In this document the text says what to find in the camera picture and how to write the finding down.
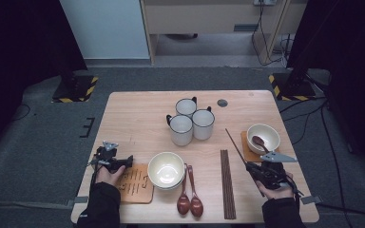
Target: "wooden chopstick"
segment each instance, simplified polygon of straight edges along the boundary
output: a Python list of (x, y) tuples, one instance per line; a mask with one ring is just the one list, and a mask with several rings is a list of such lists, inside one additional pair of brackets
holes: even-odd
[(221, 150), (221, 182), (223, 190), (223, 209), (225, 219), (236, 219), (233, 184), (227, 150)]

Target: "power strip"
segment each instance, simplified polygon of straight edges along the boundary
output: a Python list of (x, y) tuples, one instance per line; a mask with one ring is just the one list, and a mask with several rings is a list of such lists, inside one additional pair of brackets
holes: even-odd
[(274, 6), (277, 4), (277, 0), (254, 0), (254, 6), (260, 6), (261, 4), (264, 6)]

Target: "hand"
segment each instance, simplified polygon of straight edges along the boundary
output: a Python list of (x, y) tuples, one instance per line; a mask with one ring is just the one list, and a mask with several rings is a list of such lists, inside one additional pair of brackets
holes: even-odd
[(125, 170), (125, 165), (121, 166), (117, 172), (110, 173), (105, 167), (99, 168), (97, 171), (96, 183), (97, 182), (106, 182), (115, 187), (118, 179), (122, 176)]
[[(286, 175), (293, 178), (293, 174), (286, 172)], [(259, 180), (256, 181), (256, 185), (266, 198), (270, 199), (281, 199), (281, 198), (292, 198), (294, 196), (293, 189), (290, 186), (280, 187), (275, 190), (267, 189)]]

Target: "wooden spoon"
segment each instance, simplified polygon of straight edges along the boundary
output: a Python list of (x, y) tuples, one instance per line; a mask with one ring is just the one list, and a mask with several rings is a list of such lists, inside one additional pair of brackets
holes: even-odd
[(190, 202), (189, 198), (186, 195), (185, 192), (185, 181), (186, 181), (186, 163), (184, 164), (185, 174), (183, 176), (182, 180), (182, 194), (179, 197), (179, 200), (177, 201), (177, 210), (179, 210), (179, 213), (182, 215), (185, 215), (189, 211)]
[(265, 147), (265, 142), (263, 141), (262, 138), (260, 138), (259, 136), (253, 136), (253, 142), (257, 145), (262, 146), (263, 150), (265, 151), (266, 154), (269, 153), (268, 149)]
[(200, 217), (203, 213), (203, 204), (200, 198), (197, 196), (195, 192), (195, 185), (194, 185), (194, 171), (192, 170), (192, 166), (188, 165), (188, 174), (189, 179), (191, 180), (191, 187), (192, 187), (192, 200), (191, 200), (191, 213), (194, 217)]

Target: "white bowl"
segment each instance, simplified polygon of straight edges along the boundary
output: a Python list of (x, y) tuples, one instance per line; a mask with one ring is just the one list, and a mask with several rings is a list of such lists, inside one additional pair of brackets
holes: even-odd
[(173, 189), (182, 182), (185, 175), (183, 160), (172, 152), (157, 154), (150, 160), (147, 173), (156, 187), (163, 190)]
[(259, 136), (263, 139), (265, 147), (271, 152), (275, 151), (280, 145), (280, 136), (272, 126), (258, 123), (250, 126), (247, 130), (247, 143), (251, 151), (256, 154), (264, 155), (265, 150), (262, 146), (253, 142), (253, 136)]

